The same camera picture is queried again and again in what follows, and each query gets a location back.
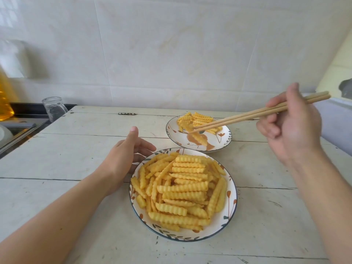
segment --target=hand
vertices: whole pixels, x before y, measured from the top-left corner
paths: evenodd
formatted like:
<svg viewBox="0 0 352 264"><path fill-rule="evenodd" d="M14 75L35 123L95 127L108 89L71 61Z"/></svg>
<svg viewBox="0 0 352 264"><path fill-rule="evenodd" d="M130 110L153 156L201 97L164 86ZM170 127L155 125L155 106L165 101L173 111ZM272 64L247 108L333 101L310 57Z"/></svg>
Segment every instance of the hand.
<svg viewBox="0 0 352 264"><path fill-rule="evenodd" d="M108 176L112 180L109 194L116 191L123 183L127 173L133 173L137 165L155 151L156 147L138 137L138 128L132 127L125 140L119 141L109 152L104 161L95 170L98 176Z"/></svg>
<svg viewBox="0 0 352 264"><path fill-rule="evenodd" d="M284 93L271 98L266 106L287 101L288 111L272 114L257 122L258 130L267 137L271 150L286 166L299 164L308 156L322 151L320 145L321 117L319 111L306 104L293 83Z"/></svg>

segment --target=plate rim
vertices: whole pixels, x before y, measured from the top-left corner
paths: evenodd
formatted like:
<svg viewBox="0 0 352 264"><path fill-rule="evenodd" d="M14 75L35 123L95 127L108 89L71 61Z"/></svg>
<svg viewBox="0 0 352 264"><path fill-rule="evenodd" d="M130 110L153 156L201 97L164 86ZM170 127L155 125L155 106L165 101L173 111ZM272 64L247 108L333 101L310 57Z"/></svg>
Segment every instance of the plate rim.
<svg viewBox="0 0 352 264"><path fill-rule="evenodd" d="M167 149L182 149L182 148L184 148L184 147L170 147L170 148L166 148L166 149L161 149L161 150L155 151L155 153L157 153L157 152L159 152L159 151L167 150ZM197 150L190 149L190 148L186 148L186 149L193 150L193 151L196 151L196 152L201 152L201 151L197 151ZM137 165L137 167L136 167L136 169L134 170L133 174L134 174L135 171L137 170L138 166L139 166L140 164L142 164L143 161L144 161L144 160L142 160L141 162L139 162L139 164ZM235 186L235 191L236 191L236 195L237 195L237 187L236 187L235 181L233 180L233 177L231 176L231 174L230 174L228 171L227 171L227 173L228 173L229 176L231 177L231 180L232 180L233 185ZM235 212L236 212L236 209L237 209L237 206L238 206L238 197L237 197L237 199L236 199L237 201L236 201L236 206L235 206L235 209L234 209L234 211L233 211L233 214L231 215L231 217L229 217L228 222L226 223L226 225L225 225L225 226L222 226L221 229L219 229L218 231L216 231L215 233L213 233L213 234L211 234L211 235L209 235L209 236L205 236L205 237L203 237L203 238L201 238L201 239L196 239L196 240L176 240L176 239L172 239L172 238L169 238L169 237L167 237L167 236L164 236L164 235L160 235L157 231L153 230L150 226L148 226L146 223L144 223L143 220L142 220L142 219L139 217L139 215L137 214L137 211L134 209L134 205L132 204L132 200L131 200L131 198L130 198L130 185L131 185L131 178L132 178L133 174L132 174L131 177L130 177L129 187L128 187L129 199L130 199L130 204L131 204L131 206L132 206L132 209L133 209L134 213L136 214L137 218L142 222L142 224L143 224L144 226L146 226L149 230L151 230L152 232L154 232L156 235L161 236L161 237L163 237L163 238L165 238L165 239L168 239L168 240L171 240L171 241L176 241L176 242L185 242L185 243L197 242L197 241L201 241L201 240L208 239L208 238L210 238L210 237L212 237L212 236L218 234L220 231L222 231L222 230L230 223L230 221L232 220L233 216L235 215Z"/></svg>
<svg viewBox="0 0 352 264"><path fill-rule="evenodd" d="M175 142L171 137L170 137L170 135L169 135L169 133L168 133L168 131L167 131L167 129L168 129L168 124L169 124L169 122L171 121L171 120L173 120L174 118L177 118L177 117L179 117L179 116L174 116L172 119L170 119L169 121L168 121L168 123L166 123L166 126L165 126L165 132L166 132L166 134L168 135L168 137L170 138L170 140L171 141L173 141L175 144L177 144L177 145L179 145L177 142ZM230 135L231 135L231 141L227 144L227 145L225 145L224 147L222 147L222 148L219 148L219 149L213 149L213 150L195 150L195 149L191 149L191 148L188 148L188 147L184 147L184 146L182 146L182 145L179 145L179 146L181 146L182 148L186 148L186 149L191 149L191 150L195 150L195 151L197 151L197 152L201 152L201 153L203 153L203 152L216 152L216 151L218 151L218 150L221 150L221 149L224 149L224 148L226 148L231 142L232 142L232 132L231 132L231 130L228 128L228 131L230 132Z"/></svg>

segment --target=countertop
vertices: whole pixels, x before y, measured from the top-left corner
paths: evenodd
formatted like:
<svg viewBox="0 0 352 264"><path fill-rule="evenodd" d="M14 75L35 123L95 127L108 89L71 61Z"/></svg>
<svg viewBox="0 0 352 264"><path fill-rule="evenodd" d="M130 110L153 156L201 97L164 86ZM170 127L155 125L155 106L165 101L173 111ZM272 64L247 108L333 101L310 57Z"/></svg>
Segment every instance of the countertop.
<svg viewBox="0 0 352 264"><path fill-rule="evenodd" d="M135 116L118 115L137 113ZM233 112L199 111L215 118ZM166 123L184 110L75 106L0 160L0 240L89 175L131 126L157 149L173 147ZM238 208L217 235L194 243L158 237L135 216L126 183L97 209L67 263L327 264L322 242L294 181L256 129L229 126L233 140L210 155L238 188ZM349 183L352 157L322 146Z"/></svg>

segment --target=yellow cooking oil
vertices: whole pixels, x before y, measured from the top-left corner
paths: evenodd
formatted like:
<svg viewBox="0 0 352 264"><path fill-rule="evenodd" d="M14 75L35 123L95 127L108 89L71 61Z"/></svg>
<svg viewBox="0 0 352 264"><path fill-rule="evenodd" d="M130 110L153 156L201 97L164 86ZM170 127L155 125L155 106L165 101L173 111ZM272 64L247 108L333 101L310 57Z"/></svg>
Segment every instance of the yellow cooking oil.
<svg viewBox="0 0 352 264"><path fill-rule="evenodd" d="M4 91L9 87L11 87L9 79L0 68L0 121L8 119L14 114Z"/></svg>

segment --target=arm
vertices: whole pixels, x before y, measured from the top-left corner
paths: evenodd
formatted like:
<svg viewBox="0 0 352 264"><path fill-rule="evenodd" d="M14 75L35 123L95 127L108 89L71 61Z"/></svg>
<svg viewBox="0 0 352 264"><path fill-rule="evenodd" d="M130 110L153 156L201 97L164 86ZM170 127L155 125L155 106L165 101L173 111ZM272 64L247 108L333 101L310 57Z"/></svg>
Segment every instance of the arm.
<svg viewBox="0 0 352 264"><path fill-rule="evenodd" d="M288 102L288 112L261 118L259 131L289 169L334 264L352 258L352 187L320 145L321 117L292 84L267 106Z"/></svg>
<svg viewBox="0 0 352 264"><path fill-rule="evenodd" d="M63 194L0 243L4 264L62 263L100 202L155 146L138 138L138 129L118 142L97 170Z"/></svg>

